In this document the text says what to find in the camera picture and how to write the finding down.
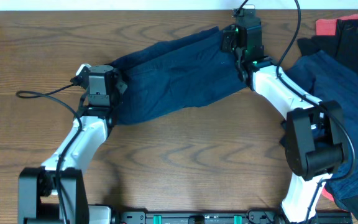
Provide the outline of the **navy blue shorts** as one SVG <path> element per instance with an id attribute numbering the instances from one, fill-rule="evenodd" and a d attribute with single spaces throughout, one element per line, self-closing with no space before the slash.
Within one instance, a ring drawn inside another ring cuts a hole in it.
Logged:
<path id="1" fill-rule="evenodd" d="M 206 106 L 244 89 L 234 56 L 220 50 L 222 39 L 223 31 L 213 27 L 111 62 L 127 83 L 117 123 L 138 124 L 183 108 Z"/>

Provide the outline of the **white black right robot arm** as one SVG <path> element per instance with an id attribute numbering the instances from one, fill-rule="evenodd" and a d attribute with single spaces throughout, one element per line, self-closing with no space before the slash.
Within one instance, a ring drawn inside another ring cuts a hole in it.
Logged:
<path id="1" fill-rule="evenodd" d="M 264 54 L 260 25 L 231 25 L 223 32 L 221 50 L 235 56 L 240 80 L 263 96 L 284 118 L 282 143 L 292 171 L 290 185 L 277 212 L 248 212 L 249 223 L 349 223 L 348 212 L 319 213 L 323 187 L 347 161 L 354 146 L 336 101 L 310 95 Z"/>

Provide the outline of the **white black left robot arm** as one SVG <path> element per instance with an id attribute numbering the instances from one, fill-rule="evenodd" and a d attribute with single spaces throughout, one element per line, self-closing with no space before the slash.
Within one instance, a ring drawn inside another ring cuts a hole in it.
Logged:
<path id="1" fill-rule="evenodd" d="M 116 124 L 116 110 L 127 89 L 122 72 L 110 65 L 83 64 L 71 79 L 81 86 L 73 126 L 59 148 L 39 167 L 19 175 L 18 223 L 119 223 L 108 205 L 91 205 L 83 180 L 96 151 Z"/>

